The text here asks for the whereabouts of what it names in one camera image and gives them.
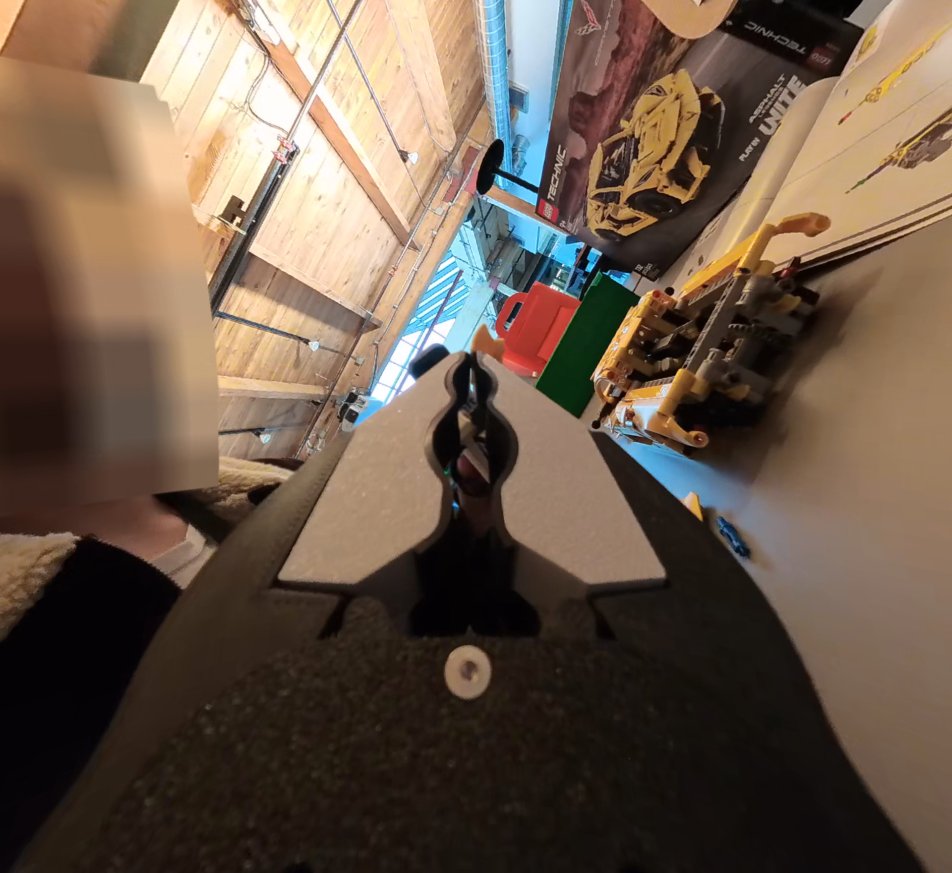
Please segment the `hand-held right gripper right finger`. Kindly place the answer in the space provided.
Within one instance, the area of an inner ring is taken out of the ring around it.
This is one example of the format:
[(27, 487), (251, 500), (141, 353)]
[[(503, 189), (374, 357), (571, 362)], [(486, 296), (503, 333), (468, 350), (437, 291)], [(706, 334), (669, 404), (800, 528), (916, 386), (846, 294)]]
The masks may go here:
[(486, 440), (496, 440), (486, 446), (503, 463), (494, 504), (517, 593), (545, 612), (662, 585), (665, 569), (587, 426), (495, 358), (476, 355), (475, 369)]

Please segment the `person's left hand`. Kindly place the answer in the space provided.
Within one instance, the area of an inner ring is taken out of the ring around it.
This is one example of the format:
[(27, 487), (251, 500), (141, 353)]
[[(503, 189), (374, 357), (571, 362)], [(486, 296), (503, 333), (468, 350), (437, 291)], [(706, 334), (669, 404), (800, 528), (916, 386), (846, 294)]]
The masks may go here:
[(450, 468), (456, 492), (460, 499), (463, 497), (482, 500), (491, 495), (491, 485), (482, 475), (480, 469), (470, 460), (468, 452), (457, 457)]

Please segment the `yellow brick car model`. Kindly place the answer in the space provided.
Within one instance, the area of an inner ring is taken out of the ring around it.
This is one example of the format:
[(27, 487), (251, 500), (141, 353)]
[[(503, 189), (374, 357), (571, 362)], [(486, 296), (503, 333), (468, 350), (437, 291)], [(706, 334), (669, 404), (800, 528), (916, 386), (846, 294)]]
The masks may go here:
[(591, 375), (600, 406), (590, 427), (691, 455), (715, 432), (756, 425), (819, 300), (799, 279), (800, 259), (777, 272), (768, 245), (830, 226), (820, 213), (763, 224), (679, 291), (644, 295)]

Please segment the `grey desk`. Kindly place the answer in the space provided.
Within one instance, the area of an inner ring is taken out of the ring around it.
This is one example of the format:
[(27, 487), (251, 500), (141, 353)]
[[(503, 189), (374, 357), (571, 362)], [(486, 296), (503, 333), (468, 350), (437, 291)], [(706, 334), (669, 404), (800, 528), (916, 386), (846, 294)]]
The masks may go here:
[(691, 460), (596, 437), (680, 557), (601, 603), (678, 685), (668, 737), (638, 718), (674, 772), (632, 870), (950, 871), (950, 222), (819, 288), (754, 430)]

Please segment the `silver ventilation duct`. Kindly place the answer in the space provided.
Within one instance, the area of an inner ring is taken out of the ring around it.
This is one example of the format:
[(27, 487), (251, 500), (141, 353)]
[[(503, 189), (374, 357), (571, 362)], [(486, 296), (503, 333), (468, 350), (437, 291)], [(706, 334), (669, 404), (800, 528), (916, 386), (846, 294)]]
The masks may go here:
[(511, 150), (506, 0), (473, 0), (485, 102), (495, 137)]

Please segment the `dark toy car set box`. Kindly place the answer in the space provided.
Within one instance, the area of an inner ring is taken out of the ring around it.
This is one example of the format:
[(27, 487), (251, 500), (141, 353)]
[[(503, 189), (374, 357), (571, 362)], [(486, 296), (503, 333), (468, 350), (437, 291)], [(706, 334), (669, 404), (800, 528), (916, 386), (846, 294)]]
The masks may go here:
[(797, 0), (738, 0), (694, 39), (643, 0), (573, 0), (536, 214), (624, 271), (665, 272), (861, 34)]

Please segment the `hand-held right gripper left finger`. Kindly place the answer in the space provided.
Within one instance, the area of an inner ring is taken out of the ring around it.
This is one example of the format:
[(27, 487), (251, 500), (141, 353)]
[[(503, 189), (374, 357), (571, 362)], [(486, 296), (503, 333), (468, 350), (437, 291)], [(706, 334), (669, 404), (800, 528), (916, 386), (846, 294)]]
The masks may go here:
[(467, 356), (443, 358), (359, 424), (282, 565), (281, 587), (372, 597), (392, 615), (421, 598), (417, 556), (449, 526)]

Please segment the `open instruction booklet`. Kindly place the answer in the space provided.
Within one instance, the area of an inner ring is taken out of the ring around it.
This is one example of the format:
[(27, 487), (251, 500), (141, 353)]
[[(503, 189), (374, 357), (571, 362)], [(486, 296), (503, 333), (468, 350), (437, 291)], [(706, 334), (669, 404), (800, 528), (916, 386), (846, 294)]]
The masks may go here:
[(892, 1), (831, 87), (769, 209), (736, 236), (698, 241), (660, 284), (681, 287), (758, 225), (798, 213), (821, 213), (830, 226), (773, 238), (766, 259), (776, 265), (818, 264), (950, 215), (950, 24), (951, 0)]

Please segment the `red plastic carry case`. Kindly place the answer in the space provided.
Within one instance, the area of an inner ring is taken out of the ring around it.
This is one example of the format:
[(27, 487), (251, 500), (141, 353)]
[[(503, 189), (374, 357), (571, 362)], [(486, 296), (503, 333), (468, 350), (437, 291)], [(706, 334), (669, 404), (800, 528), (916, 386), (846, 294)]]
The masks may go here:
[(580, 305), (578, 297), (540, 282), (508, 297), (495, 322), (504, 366), (521, 376), (540, 375)]

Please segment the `green storage bin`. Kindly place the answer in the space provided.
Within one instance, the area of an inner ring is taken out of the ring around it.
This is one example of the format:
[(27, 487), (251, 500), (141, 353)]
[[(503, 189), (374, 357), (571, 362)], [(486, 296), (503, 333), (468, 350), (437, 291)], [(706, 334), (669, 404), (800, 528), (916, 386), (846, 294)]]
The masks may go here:
[(581, 299), (535, 385), (536, 391), (582, 418), (594, 395), (591, 375), (639, 296), (599, 272)]

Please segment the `black pole stand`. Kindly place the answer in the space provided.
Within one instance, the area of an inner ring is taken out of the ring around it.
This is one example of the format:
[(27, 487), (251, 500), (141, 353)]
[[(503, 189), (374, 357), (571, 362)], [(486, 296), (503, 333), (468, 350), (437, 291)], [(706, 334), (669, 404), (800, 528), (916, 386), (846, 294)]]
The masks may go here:
[(477, 193), (481, 196), (487, 196), (496, 185), (496, 179), (502, 178), (510, 184), (538, 195), (538, 186), (504, 169), (505, 159), (506, 143), (503, 139), (497, 138), (487, 147), (482, 158), (475, 182)]

